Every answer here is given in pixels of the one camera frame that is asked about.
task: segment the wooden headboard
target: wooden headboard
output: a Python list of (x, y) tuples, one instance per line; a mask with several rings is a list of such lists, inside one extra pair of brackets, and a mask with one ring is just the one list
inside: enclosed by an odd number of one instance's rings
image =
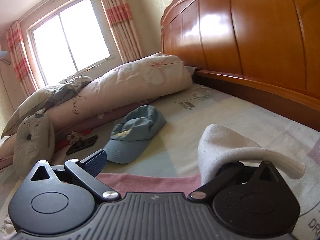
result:
[(173, 0), (161, 28), (196, 82), (320, 131), (320, 0)]

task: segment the striped curtain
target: striped curtain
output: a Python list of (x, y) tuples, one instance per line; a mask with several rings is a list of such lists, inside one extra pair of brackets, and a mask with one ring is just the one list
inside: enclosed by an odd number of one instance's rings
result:
[(142, 58), (141, 46), (126, 0), (101, 0), (124, 63)]
[(33, 92), (38, 90), (38, 86), (29, 66), (18, 21), (10, 27), (10, 30), (6, 31), (5, 36), (8, 42), (14, 72), (16, 73), (24, 95), (28, 98)]

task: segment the metal screw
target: metal screw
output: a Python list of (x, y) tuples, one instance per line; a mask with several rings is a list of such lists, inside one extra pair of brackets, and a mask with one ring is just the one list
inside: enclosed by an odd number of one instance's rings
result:
[(102, 193), (102, 196), (106, 199), (115, 199), (119, 196), (119, 193), (118, 192), (115, 192), (115, 191), (105, 191), (104, 193)]
[(194, 199), (204, 199), (206, 196), (207, 194), (202, 191), (194, 191), (190, 194), (190, 197)]

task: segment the blue cap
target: blue cap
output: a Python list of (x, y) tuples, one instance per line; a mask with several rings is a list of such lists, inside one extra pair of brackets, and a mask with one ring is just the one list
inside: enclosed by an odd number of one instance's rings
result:
[(146, 149), (151, 139), (165, 125), (162, 113), (152, 105), (140, 106), (117, 124), (103, 148), (108, 161), (130, 163)]

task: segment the headboard panel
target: headboard panel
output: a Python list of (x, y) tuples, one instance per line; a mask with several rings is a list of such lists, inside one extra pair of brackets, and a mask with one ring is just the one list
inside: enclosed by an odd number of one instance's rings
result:
[(320, 111), (319, 22), (320, 0), (173, 0), (162, 49), (200, 68), (198, 76)]

